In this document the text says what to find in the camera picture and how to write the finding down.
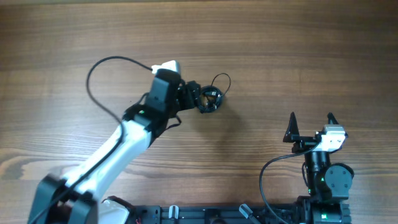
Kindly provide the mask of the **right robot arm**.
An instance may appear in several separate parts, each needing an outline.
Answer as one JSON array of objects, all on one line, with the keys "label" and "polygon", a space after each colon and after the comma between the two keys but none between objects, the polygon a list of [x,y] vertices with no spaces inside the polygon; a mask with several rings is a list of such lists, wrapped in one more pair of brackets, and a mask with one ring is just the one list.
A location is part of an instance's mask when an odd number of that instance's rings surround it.
[{"label": "right robot arm", "polygon": [[327,117],[323,129],[310,137],[300,135],[295,114],[290,114],[283,142],[293,144],[293,154],[304,155],[304,178],[309,193],[308,197],[297,198],[290,216],[292,223],[352,222],[349,205],[343,202],[349,198],[354,171],[346,164],[330,161],[330,155],[342,148],[348,134],[332,113]]}]

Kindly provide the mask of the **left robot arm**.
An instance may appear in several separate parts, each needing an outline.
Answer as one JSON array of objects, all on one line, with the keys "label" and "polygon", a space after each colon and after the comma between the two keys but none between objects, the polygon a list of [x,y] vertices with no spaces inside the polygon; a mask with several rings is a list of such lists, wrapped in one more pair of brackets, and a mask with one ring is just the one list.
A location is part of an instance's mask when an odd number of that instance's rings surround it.
[{"label": "left robot arm", "polygon": [[109,139],[62,177],[47,175],[35,193],[29,223],[101,223],[100,200],[116,177],[166,130],[170,118],[200,103],[200,85],[171,69],[155,71],[151,89],[130,106]]}]

